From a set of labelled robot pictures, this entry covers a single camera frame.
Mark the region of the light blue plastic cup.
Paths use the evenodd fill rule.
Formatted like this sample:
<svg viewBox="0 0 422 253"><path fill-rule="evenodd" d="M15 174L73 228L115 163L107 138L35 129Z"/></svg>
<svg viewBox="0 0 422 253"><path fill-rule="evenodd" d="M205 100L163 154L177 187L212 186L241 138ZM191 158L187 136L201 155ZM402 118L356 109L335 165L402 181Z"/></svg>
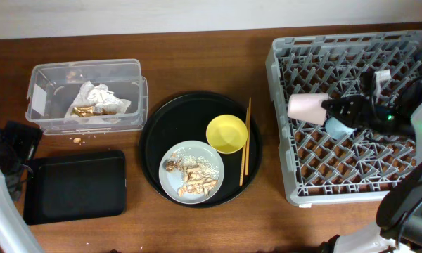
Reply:
<svg viewBox="0 0 422 253"><path fill-rule="evenodd" d="M345 126L342 122L337 120L335 117L330 117L325 123L326 133L335 140L344 136L352 134L355 129Z"/></svg>

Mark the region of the pink plastic cup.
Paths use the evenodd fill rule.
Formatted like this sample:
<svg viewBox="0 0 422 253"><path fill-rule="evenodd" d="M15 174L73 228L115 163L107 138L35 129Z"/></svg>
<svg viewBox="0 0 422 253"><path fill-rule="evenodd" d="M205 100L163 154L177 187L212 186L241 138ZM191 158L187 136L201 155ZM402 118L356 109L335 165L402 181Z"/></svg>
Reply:
<svg viewBox="0 0 422 253"><path fill-rule="evenodd" d="M327 93L298 93L288 100L288 117L310 124L322 125L326 121L326 110L321 106L328 100Z"/></svg>

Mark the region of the yellow plastic bowl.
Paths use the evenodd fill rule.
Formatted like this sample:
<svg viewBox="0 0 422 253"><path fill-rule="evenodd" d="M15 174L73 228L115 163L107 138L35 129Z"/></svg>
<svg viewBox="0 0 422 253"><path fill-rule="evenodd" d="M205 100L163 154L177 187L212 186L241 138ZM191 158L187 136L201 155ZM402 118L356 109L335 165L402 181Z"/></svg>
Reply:
<svg viewBox="0 0 422 253"><path fill-rule="evenodd" d="M220 115L210 121L206 128L208 144L221 154L239 151L247 142L245 123L234 115Z"/></svg>

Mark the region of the white napkin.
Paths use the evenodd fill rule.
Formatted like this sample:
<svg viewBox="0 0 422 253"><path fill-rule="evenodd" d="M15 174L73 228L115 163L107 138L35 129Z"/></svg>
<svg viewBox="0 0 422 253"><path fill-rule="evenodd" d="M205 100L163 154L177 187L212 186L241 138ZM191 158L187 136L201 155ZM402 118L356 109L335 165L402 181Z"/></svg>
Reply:
<svg viewBox="0 0 422 253"><path fill-rule="evenodd" d="M79 124L117 124L121 119L115 116L125 114L131 105L132 102L130 100L116 97L115 93L107 85L94 85L87 81L81 85L79 93L68 108L64 118L76 119ZM103 108L107 111L116 112L116 114L93 117L78 117L71 114L74 107L88 106Z"/></svg>

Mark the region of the gold snack wrapper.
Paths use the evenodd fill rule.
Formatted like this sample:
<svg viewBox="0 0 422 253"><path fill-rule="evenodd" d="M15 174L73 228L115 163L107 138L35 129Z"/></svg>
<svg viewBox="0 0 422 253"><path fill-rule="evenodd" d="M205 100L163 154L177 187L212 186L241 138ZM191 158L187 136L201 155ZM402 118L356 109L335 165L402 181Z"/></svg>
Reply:
<svg viewBox="0 0 422 253"><path fill-rule="evenodd" d="M95 106L88 107L74 107L71 112L72 115L77 115L78 117L93 117L101 115L115 115L116 112L107 111L103 108L96 108Z"/></svg>

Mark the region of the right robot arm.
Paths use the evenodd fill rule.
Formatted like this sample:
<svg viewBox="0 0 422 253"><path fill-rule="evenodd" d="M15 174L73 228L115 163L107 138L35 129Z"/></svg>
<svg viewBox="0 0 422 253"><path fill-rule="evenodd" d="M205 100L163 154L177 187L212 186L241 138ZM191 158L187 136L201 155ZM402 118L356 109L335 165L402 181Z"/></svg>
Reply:
<svg viewBox="0 0 422 253"><path fill-rule="evenodd" d="M374 95L320 101L319 107L350 128L403 136L416 142L416 167L381 201L372 225L336 235L319 252L422 252L422 76L404 88L391 107Z"/></svg>

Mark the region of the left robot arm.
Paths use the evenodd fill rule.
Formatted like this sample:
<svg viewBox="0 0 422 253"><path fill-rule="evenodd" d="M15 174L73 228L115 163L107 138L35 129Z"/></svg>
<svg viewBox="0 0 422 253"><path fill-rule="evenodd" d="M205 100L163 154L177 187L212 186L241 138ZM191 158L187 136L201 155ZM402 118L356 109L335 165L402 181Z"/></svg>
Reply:
<svg viewBox="0 0 422 253"><path fill-rule="evenodd" d="M9 121L0 129L0 252L42 252L15 206L23 184L34 176L28 166L41 140L40 129Z"/></svg>

